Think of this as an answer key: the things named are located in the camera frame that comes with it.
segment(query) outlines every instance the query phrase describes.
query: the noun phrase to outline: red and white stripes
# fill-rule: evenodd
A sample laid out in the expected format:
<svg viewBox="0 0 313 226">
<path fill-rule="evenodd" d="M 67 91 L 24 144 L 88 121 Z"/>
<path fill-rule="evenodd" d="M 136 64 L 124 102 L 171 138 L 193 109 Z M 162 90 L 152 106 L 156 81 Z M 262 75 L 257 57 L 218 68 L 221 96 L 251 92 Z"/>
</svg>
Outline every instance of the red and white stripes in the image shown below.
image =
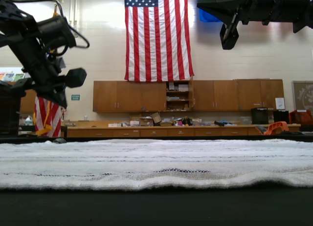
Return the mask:
<svg viewBox="0 0 313 226">
<path fill-rule="evenodd" d="M 158 0 L 158 7 L 125 7 L 128 81 L 174 81 L 194 75 L 188 0 Z"/>
</svg>

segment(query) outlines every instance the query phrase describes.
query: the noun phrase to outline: box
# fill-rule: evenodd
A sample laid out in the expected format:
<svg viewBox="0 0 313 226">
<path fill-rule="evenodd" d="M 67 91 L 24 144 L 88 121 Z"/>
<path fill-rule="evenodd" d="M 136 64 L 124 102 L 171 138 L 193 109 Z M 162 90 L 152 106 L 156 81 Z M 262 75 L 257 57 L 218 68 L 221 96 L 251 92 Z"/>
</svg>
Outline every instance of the box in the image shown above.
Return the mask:
<svg viewBox="0 0 313 226">
<path fill-rule="evenodd" d="M 122 124 L 120 124 L 120 123 L 109 123 L 108 126 L 109 127 L 122 127 Z"/>
<path fill-rule="evenodd" d="M 140 125 L 143 127 L 153 126 L 153 118 L 151 117 L 141 117 Z"/>
<path fill-rule="evenodd" d="M 179 91 L 189 91 L 189 85 L 188 84 L 179 84 L 178 90 Z"/>
<path fill-rule="evenodd" d="M 168 90 L 175 90 L 174 83 L 171 82 L 168 84 Z"/>
<path fill-rule="evenodd" d="M 140 122 L 139 121 L 131 121 L 131 127 L 139 127 Z"/>
<path fill-rule="evenodd" d="M 153 118 L 153 121 L 155 123 L 159 123 L 162 121 L 160 114 L 159 113 L 154 113 L 153 115 L 151 115 L 151 117 Z"/>
</svg>

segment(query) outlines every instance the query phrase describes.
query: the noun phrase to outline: paper sign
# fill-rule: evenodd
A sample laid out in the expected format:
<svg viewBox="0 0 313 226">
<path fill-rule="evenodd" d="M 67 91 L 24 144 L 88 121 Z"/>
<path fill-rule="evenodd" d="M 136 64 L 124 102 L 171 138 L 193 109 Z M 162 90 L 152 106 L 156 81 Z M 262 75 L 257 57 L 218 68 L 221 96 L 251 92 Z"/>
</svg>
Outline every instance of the paper sign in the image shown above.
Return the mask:
<svg viewBox="0 0 313 226">
<path fill-rule="evenodd" d="M 80 95 L 72 95 L 72 100 L 80 100 Z"/>
<path fill-rule="evenodd" d="M 275 98 L 276 109 L 284 110 L 285 109 L 285 99 L 284 98 Z"/>
</svg>

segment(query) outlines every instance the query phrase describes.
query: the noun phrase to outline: bulletin board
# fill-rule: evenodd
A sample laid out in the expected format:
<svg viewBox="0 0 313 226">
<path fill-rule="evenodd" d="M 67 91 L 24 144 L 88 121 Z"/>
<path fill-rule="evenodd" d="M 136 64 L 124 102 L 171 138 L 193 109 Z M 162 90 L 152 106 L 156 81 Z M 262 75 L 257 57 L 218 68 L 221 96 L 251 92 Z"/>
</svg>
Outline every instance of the bulletin board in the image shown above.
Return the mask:
<svg viewBox="0 0 313 226">
<path fill-rule="evenodd" d="M 313 112 L 313 81 L 293 81 L 292 90 L 295 109 Z"/>
</svg>

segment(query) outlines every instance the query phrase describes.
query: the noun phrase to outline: cardboard box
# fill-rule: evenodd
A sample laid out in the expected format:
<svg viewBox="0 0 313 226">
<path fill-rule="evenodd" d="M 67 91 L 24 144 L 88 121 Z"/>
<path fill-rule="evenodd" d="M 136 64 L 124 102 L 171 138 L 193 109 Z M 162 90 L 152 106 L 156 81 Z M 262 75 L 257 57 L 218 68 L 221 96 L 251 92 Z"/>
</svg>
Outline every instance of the cardboard box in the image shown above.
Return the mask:
<svg viewBox="0 0 313 226">
<path fill-rule="evenodd" d="M 153 126 L 153 118 L 151 117 L 141 117 L 140 125 L 143 127 Z"/>
<path fill-rule="evenodd" d="M 120 123 L 109 123 L 108 126 L 109 127 L 122 127 L 122 124 L 120 124 Z"/>
<path fill-rule="evenodd" d="M 139 121 L 131 121 L 131 127 L 139 127 L 140 122 Z"/>
<path fill-rule="evenodd" d="M 178 90 L 179 91 L 189 91 L 189 85 L 188 84 L 179 84 Z"/>
<path fill-rule="evenodd" d="M 159 113 L 154 113 L 153 115 L 151 115 L 151 117 L 153 118 L 153 121 L 155 123 L 159 123 L 162 121 L 160 114 Z"/>
</svg>

